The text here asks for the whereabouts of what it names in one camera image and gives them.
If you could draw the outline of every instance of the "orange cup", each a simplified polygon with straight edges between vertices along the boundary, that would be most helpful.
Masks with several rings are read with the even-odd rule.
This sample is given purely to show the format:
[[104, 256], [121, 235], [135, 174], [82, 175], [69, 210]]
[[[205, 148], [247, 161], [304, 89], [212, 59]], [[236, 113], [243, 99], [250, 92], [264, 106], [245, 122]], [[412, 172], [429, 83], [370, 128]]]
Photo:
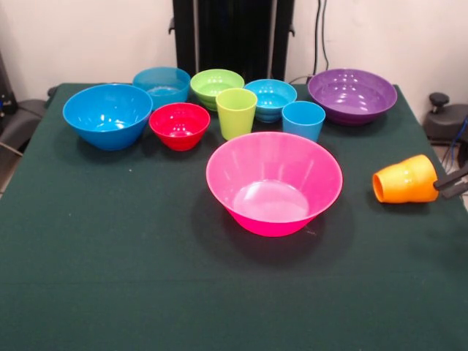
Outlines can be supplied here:
[[434, 188], [436, 180], [431, 160], [417, 155], [375, 173], [372, 186], [381, 203], [428, 203], [439, 195]]

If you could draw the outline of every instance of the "bowl rim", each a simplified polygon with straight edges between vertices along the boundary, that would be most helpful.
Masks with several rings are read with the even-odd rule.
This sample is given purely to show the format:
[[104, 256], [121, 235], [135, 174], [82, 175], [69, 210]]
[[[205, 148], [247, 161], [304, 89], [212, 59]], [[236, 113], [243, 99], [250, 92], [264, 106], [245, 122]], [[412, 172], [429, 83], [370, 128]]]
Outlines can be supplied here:
[[[315, 123], [298, 123], [298, 122], [292, 121], [291, 118], [286, 117], [286, 115], [284, 114], [284, 109], [287, 108], [288, 106], [290, 106], [292, 104], [304, 105], [304, 103], [306, 103], [306, 105], [317, 106], [320, 109], [320, 112], [322, 113], [322, 116], [320, 117], [320, 120], [318, 122], [315, 122]], [[299, 100], [299, 101], [290, 102], [289, 104], [284, 106], [282, 111], [281, 111], [281, 116], [282, 116], [282, 118], [284, 118], [286, 121], [290, 122], [291, 124], [295, 124], [295, 125], [301, 126], [301, 127], [312, 127], [312, 126], [317, 126], [317, 125], [323, 123], [323, 121], [325, 120], [325, 117], [327, 116], [327, 114], [326, 114], [325, 110], [323, 109], [323, 107], [316, 104], [315, 102]]]
[[242, 140], [244, 138], [262, 137], [263, 135], [286, 135], [286, 137], [290, 137], [292, 139], [305, 140], [307, 143], [310, 143], [311, 145], [314, 145], [315, 148], [320, 149], [321, 151], [327, 153], [331, 157], [331, 159], [333, 160], [333, 164], [335, 166], [335, 169], [338, 171], [338, 175], [339, 175], [339, 186], [337, 188], [336, 194], [334, 194], [333, 197], [330, 199], [329, 204], [327, 204], [320, 211], [315, 211], [315, 212], [313, 212], [311, 214], [308, 214], [307, 216], [301, 217], [300, 219], [296, 219], [295, 221], [277, 221], [277, 222], [268, 222], [268, 223], [272, 223], [272, 224], [298, 223], [298, 222], [302, 222], [302, 221], [305, 221], [305, 220], [313, 219], [316, 216], [318, 216], [319, 214], [327, 211], [336, 202], [339, 195], [341, 194], [341, 191], [343, 190], [343, 183], [344, 183], [343, 170], [341, 169], [341, 167], [340, 167], [338, 161], [336, 160], [335, 156], [329, 150], [327, 150], [326, 148], [321, 146], [319, 143], [315, 143], [315, 142], [313, 142], [313, 141], [311, 141], [311, 140], [309, 140], [309, 139], [307, 139], [305, 137], [301, 137], [299, 135], [289, 134], [289, 133], [285, 133], [285, 132], [253, 132], [253, 133], [241, 135], [239, 137], [235, 137], [235, 138], [233, 138], [231, 140], [228, 140], [226, 143], [222, 144], [220, 147], [218, 147], [212, 153], [212, 155], [210, 156], [210, 158], [208, 160], [208, 163], [206, 165], [206, 170], [205, 170], [206, 183], [208, 184], [208, 188], [210, 189], [211, 194], [213, 194], [213, 196], [218, 200], [218, 202], [221, 203], [228, 211], [232, 211], [233, 213], [235, 213], [235, 214], [237, 214], [239, 216], [242, 216], [242, 217], [245, 217], [245, 218], [248, 218], [248, 219], [252, 219], [252, 220], [255, 220], [255, 221], [258, 221], [258, 222], [266, 222], [266, 221], [255, 219], [255, 218], [252, 218], [252, 217], [249, 217], [249, 216], [245, 216], [244, 214], [240, 214], [232, 206], [226, 204], [226, 202], [223, 201], [223, 199], [215, 193], [215, 191], [213, 190], [213, 188], [211, 186], [209, 178], [208, 178], [208, 171], [209, 171], [209, 169], [211, 167], [211, 164], [213, 162], [214, 157], [220, 152], [220, 150], [222, 150], [223, 148], [226, 148], [227, 147], [226, 145], [229, 145], [230, 143], [236, 143], [239, 140]]
[[[184, 81], [185, 85], [184, 85], [184, 88], [182, 90], [186, 90], [186, 89], [190, 88], [190, 80], [192, 78], [190, 77], [189, 73], [187, 73], [186, 71], [184, 71], [183, 69], [180, 69], [178, 67], [169, 67], [169, 66], [149, 67], [149, 68], [144, 69], [143, 71], [139, 71], [133, 77], [132, 85], [136, 86], [137, 88], [140, 88], [138, 86], [138, 84], [135, 84], [135, 81], [137, 80], [138, 77], [140, 77], [141, 75], [144, 75], [144, 74], [146, 74], [148, 72], [168, 70], [168, 69], [171, 69], [171, 70], [176, 71], [176, 72], [180, 72], [180, 73], [182, 73], [183, 76], [185, 76], [185, 78], [187, 78], [186, 81]], [[169, 94], [166, 94], [165, 96], [176, 95], [176, 94], [180, 94], [180, 91], [173, 91], [173, 92], [171, 92]]]
[[[208, 117], [206, 119], [206, 124], [203, 126], [203, 128], [197, 130], [195, 133], [193, 133], [191, 135], [183, 135], [183, 136], [174, 137], [174, 136], [171, 136], [169, 134], [165, 134], [165, 133], [160, 132], [159, 130], [156, 129], [156, 127], [154, 127], [152, 125], [151, 122], [157, 118], [157, 116], [159, 115], [159, 113], [161, 113], [162, 110], [164, 110], [167, 107], [174, 106], [174, 105], [195, 107], [195, 109], [202, 111], [203, 115]], [[153, 111], [153, 113], [149, 116], [149, 120], [148, 120], [148, 125], [149, 125], [150, 129], [154, 132], [154, 134], [156, 134], [158, 136], [161, 136], [161, 137], [170, 137], [170, 138], [174, 138], [174, 139], [183, 139], [183, 138], [186, 138], [186, 137], [193, 137], [195, 135], [199, 135], [201, 133], [204, 133], [208, 129], [208, 127], [210, 126], [210, 123], [211, 123], [210, 113], [205, 108], [201, 107], [200, 105], [192, 104], [191, 102], [173, 102], [172, 104], [167, 104], [167, 105], [161, 106], [161, 107], [159, 107], [159, 108], [157, 108], [156, 110]]]
[[253, 84], [253, 83], [259, 83], [259, 82], [266, 82], [266, 81], [270, 81], [270, 82], [275, 82], [275, 83], [280, 83], [282, 84], [283, 86], [286, 86], [288, 89], [292, 89], [291, 91], [294, 91], [294, 99], [292, 99], [291, 101], [289, 101], [288, 99], [288, 102], [282, 106], [279, 106], [279, 107], [273, 107], [273, 106], [263, 106], [263, 105], [258, 105], [258, 101], [257, 101], [257, 107], [259, 108], [262, 108], [262, 109], [265, 109], [265, 110], [280, 110], [282, 109], [284, 106], [290, 104], [290, 103], [293, 103], [297, 98], [298, 98], [298, 92], [295, 90], [295, 88], [289, 84], [288, 82], [285, 82], [283, 80], [279, 80], [279, 79], [273, 79], [273, 78], [263, 78], [263, 79], [257, 79], [257, 80], [253, 80], [252, 82], [248, 82], [245, 86], [244, 86], [244, 89], [247, 89], [247, 90], [250, 90], [252, 93], [254, 93], [255, 95], [257, 95], [257, 93], [251, 89], [249, 87], [249, 85]]
[[234, 72], [234, 71], [231, 71], [230, 69], [224, 69], [224, 68], [211, 68], [211, 69], [205, 69], [203, 71], [199, 71], [196, 75], [194, 75], [192, 77], [192, 79], [190, 79], [190, 88], [191, 90], [193, 90], [193, 92], [196, 93], [196, 95], [198, 96], [202, 96], [202, 97], [205, 97], [205, 98], [208, 98], [208, 99], [213, 99], [213, 98], [216, 98], [218, 96], [218, 94], [204, 94], [204, 93], [200, 93], [198, 90], [195, 90], [194, 87], [193, 87], [193, 80], [196, 78], [196, 77], [199, 77], [204, 73], [206, 74], [207, 72], [213, 72], [213, 71], [221, 71], [221, 72], [227, 72], [229, 73], [230, 75], [234, 75], [234, 76], [238, 76], [241, 81], [242, 81], [242, 86], [231, 86], [230, 88], [227, 88], [227, 89], [231, 89], [231, 88], [243, 88], [246, 84], [245, 80], [242, 78], [241, 75], [239, 75], [237, 72]]
[[[114, 86], [125, 86], [125, 87], [130, 87], [132, 89], [135, 89], [135, 90], [138, 90], [140, 91], [141, 93], [145, 94], [147, 97], [148, 97], [148, 101], [150, 102], [149, 104], [149, 109], [148, 109], [148, 112], [146, 113], [142, 113], [142, 118], [138, 119], [137, 121], [135, 121], [134, 123], [130, 124], [130, 125], [127, 125], [125, 126], [124, 128], [122, 129], [111, 129], [111, 130], [89, 130], [89, 129], [85, 129], [85, 128], [82, 128], [82, 127], [79, 127], [77, 126], [76, 124], [72, 123], [68, 118], [67, 118], [67, 114], [65, 113], [65, 110], [67, 109], [67, 106], [68, 104], [73, 100], [75, 99], [76, 97], [80, 96], [81, 94], [85, 94], [87, 93], [88, 91], [90, 90], [95, 90], [95, 89], [99, 89], [99, 88], [104, 88], [104, 87], [114, 87]], [[151, 111], [153, 110], [153, 99], [151, 98], [151, 96], [146, 92], [144, 91], [142, 88], [138, 88], [137, 86], [133, 86], [132, 84], [125, 84], [125, 83], [104, 83], [104, 84], [97, 84], [95, 86], [90, 86], [89, 88], [85, 88], [83, 90], [80, 90], [78, 93], [72, 95], [68, 100], [67, 102], [65, 102], [65, 105], [64, 107], [62, 108], [62, 116], [64, 117], [64, 120], [70, 125], [72, 126], [73, 128], [76, 128], [76, 129], [79, 129], [79, 130], [82, 130], [84, 132], [91, 132], [91, 133], [110, 133], [110, 132], [118, 132], [119, 130], [125, 130], [125, 129], [128, 129], [128, 128], [131, 128], [143, 121], [145, 121], [148, 117], [149, 117], [149, 114], [151, 113]]]
[[214, 101], [216, 103], [216, 109], [218, 109], [218, 106], [221, 106], [221, 109], [223, 110], [226, 110], [226, 111], [234, 111], [234, 112], [244, 112], [244, 111], [248, 111], [252, 108], [252, 106], [249, 106], [249, 107], [245, 107], [245, 108], [241, 108], [241, 109], [233, 109], [233, 108], [228, 108], [228, 107], [225, 107], [221, 104], [218, 103], [218, 97], [219, 95], [223, 94], [224, 92], [226, 91], [245, 91], [245, 92], [248, 92], [249, 94], [253, 94], [254, 95], [254, 98], [255, 98], [255, 105], [254, 107], [257, 107], [257, 103], [258, 103], [258, 97], [257, 95], [253, 92], [253, 91], [250, 91], [248, 89], [245, 89], [245, 88], [228, 88], [228, 89], [225, 89], [223, 91], [220, 91], [219, 94], [216, 95]]
[[[321, 102], [320, 100], [318, 100], [316, 98], [315, 95], [313, 95], [312, 91], [311, 91], [311, 86], [312, 86], [312, 83], [314, 80], [317, 79], [317, 77], [320, 77], [322, 75], [326, 75], [328, 72], [338, 72], [338, 71], [351, 71], [351, 72], [359, 72], [359, 73], [364, 73], [366, 75], [372, 75], [376, 78], [378, 78], [379, 80], [381, 80], [384, 84], [386, 84], [387, 86], [390, 86], [391, 87], [391, 91], [392, 91], [392, 97], [390, 99], [390, 104], [387, 106], [387, 107], [384, 107], [380, 110], [375, 110], [375, 111], [372, 111], [372, 112], [363, 112], [363, 113], [347, 113], [347, 112], [344, 112], [342, 110], [337, 110], [335, 108], [332, 108], [332, 107], [329, 107], [327, 106], [325, 103]], [[311, 98], [317, 102], [317, 104], [319, 104], [320, 106], [322, 106], [323, 108], [326, 108], [327, 110], [329, 111], [332, 111], [334, 113], [341, 113], [341, 114], [345, 114], [345, 115], [350, 115], [350, 116], [372, 116], [372, 115], [379, 115], [381, 113], [384, 113], [388, 110], [390, 110], [395, 104], [396, 104], [396, 100], [398, 99], [398, 92], [396, 91], [395, 87], [393, 86], [392, 83], [390, 83], [388, 80], [384, 79], [384, 77], [380, 76], [380, 75], [376, 75], [375, 73], [372, 73], [372, 72], [369, 72], [369, 71], [365, 71], [363, 69], [355, 69], [355, 68], [333, 68], [333, 69], [328, 69], [326, 71], [323, 71], [323, 72], [320, 72], [318, 74], [316, 74], [315, 76], [313, 76], [310, 81], [307, 83], [307, 91], [309, 92], [309, 95], [311, 96]]]

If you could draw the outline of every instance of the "cup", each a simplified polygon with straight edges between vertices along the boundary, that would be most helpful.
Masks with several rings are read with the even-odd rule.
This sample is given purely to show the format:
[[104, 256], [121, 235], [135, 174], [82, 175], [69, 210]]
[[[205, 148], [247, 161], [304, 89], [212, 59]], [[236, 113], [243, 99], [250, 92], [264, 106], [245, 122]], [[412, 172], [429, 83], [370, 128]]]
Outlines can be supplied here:
[[375, 173], [372, 186], [381, 203], [428, 203], [439, 195], [436, 180], [431, 160], [417, 155]]
[[308, 101], [295, 101], [284, 106], [283, 132], [300, 135], [317, 142], [325, 111], [317, 104]]
[[216, 96], [222, 137], [231, 140], [249, 134], [254, 123], [257, 95], [244, 88], [230, 88]]

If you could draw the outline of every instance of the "red bowl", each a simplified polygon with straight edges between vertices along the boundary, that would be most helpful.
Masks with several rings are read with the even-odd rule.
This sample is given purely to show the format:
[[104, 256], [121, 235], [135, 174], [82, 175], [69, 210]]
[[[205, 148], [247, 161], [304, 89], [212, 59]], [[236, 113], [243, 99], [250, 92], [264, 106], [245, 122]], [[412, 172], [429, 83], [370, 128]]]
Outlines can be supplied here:
[[149, 126], [159, 139], [175, 151], [194, 148], [210, 125], [210, 114], [188, 102], [162, 106], [149, 118]]

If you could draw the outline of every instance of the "plastic bowl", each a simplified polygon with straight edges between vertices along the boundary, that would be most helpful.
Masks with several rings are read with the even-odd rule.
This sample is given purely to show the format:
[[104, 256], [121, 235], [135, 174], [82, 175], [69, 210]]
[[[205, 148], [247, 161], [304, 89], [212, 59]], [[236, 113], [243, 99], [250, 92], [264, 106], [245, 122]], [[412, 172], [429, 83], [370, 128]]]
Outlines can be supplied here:
[[246, 84], [245, 89], [258, 98], [255, 116], [261, 122], [273, 123], [281, 119], [284, 106], [294, 102], [298, 93], [290, 84], [276, 79], [259, 79]]
[[308, 88], [327, 119], [351, 126], [374, 121], [393, 107], [397, 96], [388, 81], [359, 69], [321, 72], [309, 81]]
[[229, 88], [243, 88], [244, 79], [227, 69], [208, 69], [194, 75], [190, 86], [206, 108], [216, 111], [216, 95]]
[[187, 102], [165, 105], [149, 118], [149, 126], [168, 147], [176, 151], [194, 148], [210, 125], [203, 107]]
[[153, 100], [127, 84], [93, 86], [64, 106], [65, 121], [88, 143], [106, 151], [132, 145], [145, 129]]
[[309, 139], [256, 132], [215, 150], [206, 180], [242, 227], [258, 235], [284, 236], [335, 202], [343, 175], [333, 156]]
[[190, 75], [175, 67], [154, 67], [138, 73], [133, 78], [133, 85], [150, 94], [153, 110], [156, 110], [167, 104], [187, 101]]

